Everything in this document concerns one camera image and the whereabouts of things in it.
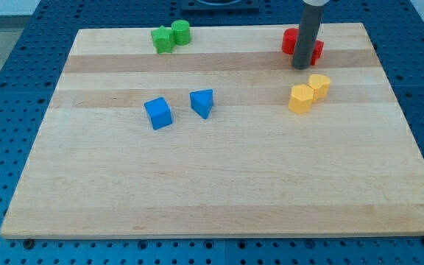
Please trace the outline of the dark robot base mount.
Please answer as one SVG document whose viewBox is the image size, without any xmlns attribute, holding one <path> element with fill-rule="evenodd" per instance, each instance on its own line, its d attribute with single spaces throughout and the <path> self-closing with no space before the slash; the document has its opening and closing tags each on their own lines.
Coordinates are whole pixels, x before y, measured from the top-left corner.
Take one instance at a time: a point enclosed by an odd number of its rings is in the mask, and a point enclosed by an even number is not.
<svg viewBox="0 0 424 265">
<path fill-rule="evenodd" d="M 259 0 L 179 0 L 183 12 L 259 11 Z"/>
</svg>

